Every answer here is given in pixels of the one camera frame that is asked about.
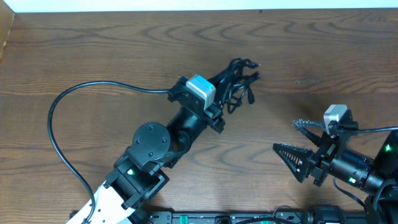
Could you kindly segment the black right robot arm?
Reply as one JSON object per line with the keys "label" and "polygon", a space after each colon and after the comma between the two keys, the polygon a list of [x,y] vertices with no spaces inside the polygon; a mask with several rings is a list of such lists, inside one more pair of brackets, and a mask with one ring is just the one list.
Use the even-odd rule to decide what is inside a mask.
{"label": "black right robot arm", "polygon": [[[323,121],[296,119],[293,127],[317,151],[282,143],[272,148],[299,182],[312,176],[321,186],[331,175],[368,194],[361,201],[345,192],[364,208],[367,223],[397,223],[397,127],[360,129],[346,105],[331,105]],[[348,147],[351,136],[384,131],[389,135],[374,159]]]}

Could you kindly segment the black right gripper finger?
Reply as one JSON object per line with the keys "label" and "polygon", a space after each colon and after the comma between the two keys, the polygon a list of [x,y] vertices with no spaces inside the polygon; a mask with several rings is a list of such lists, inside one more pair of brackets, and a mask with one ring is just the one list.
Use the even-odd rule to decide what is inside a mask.
{"label": "black right gripper finger", "polygon": [[303,134],[306,138],[308,138],[314,145],[321,146],[322,137],[316,135],[315,133],[308,130],[309,128],[321,129],[325,130],[325,124],[322,121],[310,121],[304,119],[295,119],[293,120],[292,126]]}
{"label": "black right gripper finger", "polygon": [[314,152],[311,149],[296,147],[288,144],[273,144],[273,151],[283,160],[295,178],[302,183],[308,177],[311,158]]}

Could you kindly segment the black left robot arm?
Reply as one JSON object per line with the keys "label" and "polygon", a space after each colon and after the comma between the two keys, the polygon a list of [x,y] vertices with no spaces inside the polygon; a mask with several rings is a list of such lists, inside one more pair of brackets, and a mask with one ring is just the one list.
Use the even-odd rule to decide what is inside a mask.
{"label": "black left robot arm", "polygon": [[210,79],[181,77],[167,92],[169,101],[180,104],[178,113],[166,126],[148,122],[136,130],[94,199],[69,223],[122,223],[138,212],[169,181],[162,168],[172,168],[206,128],[224,130],[225,95],[233,78],[227,71]]}

